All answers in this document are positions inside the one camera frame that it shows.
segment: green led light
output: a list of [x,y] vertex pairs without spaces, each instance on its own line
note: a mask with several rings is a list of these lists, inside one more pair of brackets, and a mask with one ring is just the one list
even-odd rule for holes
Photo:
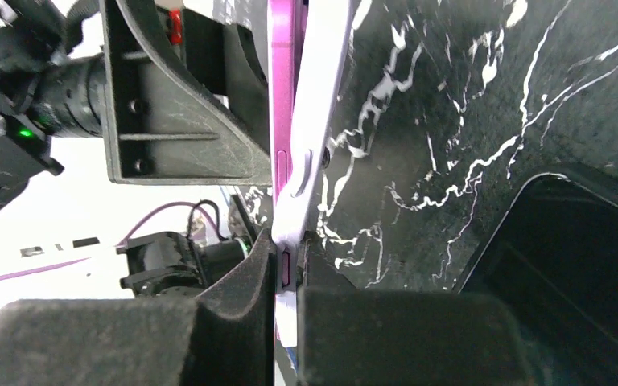
[[18,135],[23,138],[34,137],[34,133],[32,133],[29,129],[20,129],[20,131],[18,131]]

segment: purple cable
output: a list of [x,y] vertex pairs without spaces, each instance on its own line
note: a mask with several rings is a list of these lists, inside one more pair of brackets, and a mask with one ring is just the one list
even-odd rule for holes
[[58,268],[63,268],[63,267],[67,267],[68,265],[73,265],[76,263],[79,263],[81,261],[84,260],[88,260],[89,258],[86,257],[85,259],[79,259],[79,260],[73,260],[73,261],[66,261],[64,263],[58,263],[58,264],[54,264],[54,265],[47,265],[45,267],[39,267],[39,268],[34,268],[34,269],[28,269],[26,271],[20,271],[20,272],[13,272],[13,273],[7,273],[5,275],[1,275],[0,276],[0,281],[4,281],[4,280],[8,280],[8,279],[15,279],[16,277],[22,277],[22,276],[27,276],[27,275],[33,275],[35,273],[42,273],[42,272],[46,272],[46,271],[51,271],[53,269],[58,269]]
[[[134,233],[136,233],[136,231],[143,226],[148,220],[150,220],[150,218],[152,218],[153,216],[155,216],[156,214],[160,213],[161,211],[168,209],[169,207],[191,207],[193,208],[195,206],[194,203],[189,203],[188,201],[177,201],[174,203],[165,203],[162,206],[159,206],[155,209],[153,209],[153,211],[151,211],[150,213],[148,213],[147,215],[145,215],[140,221],[138,221],[138,223],[136,225],[134,225],[133,228],[131,228],[131,230],[126,234],[126,236],[124,236],[120,242],[117,243],[117,245],[124,245],[126,244],[127,241],[129,241],[129,239],[134,235]],[[198,211],[200,212],[200,214],[207,220],[207,222],[216,230],[216,232],[219,232],[219,229],[216,229],[216,223],[214,222],[214,220],[212,220],[212,217],[209,215],[209,213],[207,213],[202,207],[198,207],[197,208]]]

